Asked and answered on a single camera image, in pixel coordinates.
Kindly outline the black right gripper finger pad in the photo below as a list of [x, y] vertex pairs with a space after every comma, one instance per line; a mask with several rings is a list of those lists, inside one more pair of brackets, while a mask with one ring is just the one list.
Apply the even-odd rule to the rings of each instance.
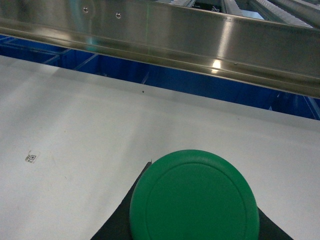
[[[93, 240], [131, 240], [132, 234], [130, 229], [130, 204], [134, 189], [143, 175], [143, 173], [152, 165], [147, 162], [132, 187], [129, 189], [119, 206], [102, 225], [102, 227], [93, 235]], [[291, 240], [284, 230], [276, 225], [266, 214], [258, 209], [259, 214], [259, 235], [260, 240]]]

